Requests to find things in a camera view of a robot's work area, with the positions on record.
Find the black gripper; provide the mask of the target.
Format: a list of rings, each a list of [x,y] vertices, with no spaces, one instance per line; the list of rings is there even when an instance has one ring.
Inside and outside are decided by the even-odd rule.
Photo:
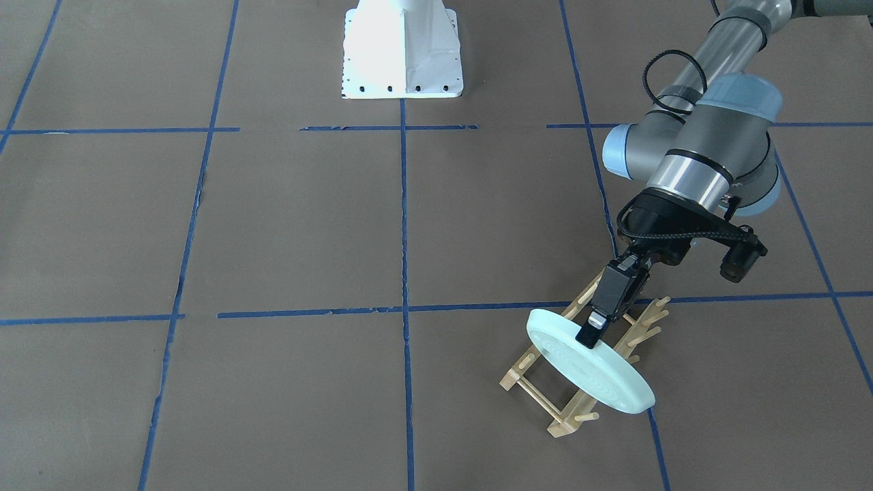
[[[702,206],[664,190],[643,190],[621,209],[617,224],[627,247],[603,270],[589,301],[591,313],[576,335],[576,341],[589,349],[595,348],[608,327],[638,298],[649,279],[649,260],[665,265],[679,265],[685,260],[692,240],[663,236],[701,230]],[[641,239],[642,235],[660,237]]]

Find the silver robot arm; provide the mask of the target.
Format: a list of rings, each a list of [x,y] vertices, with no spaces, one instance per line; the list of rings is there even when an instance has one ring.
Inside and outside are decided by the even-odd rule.
[[[639,296],[652,265],[679,265],[695,239],[726,246],[720,274],[738,283],[767,254],[734,215],[766,211],[780,193],[769,128],[782,94],[746,66],[792,19],[871,16],[870,1],[730,1],[673,84],[653,93],[635,124],[617,125],[602,149],[603,165],[643,182],[617,216],[625,251],[603,270],[591,313],[576,342],[595,348]]]

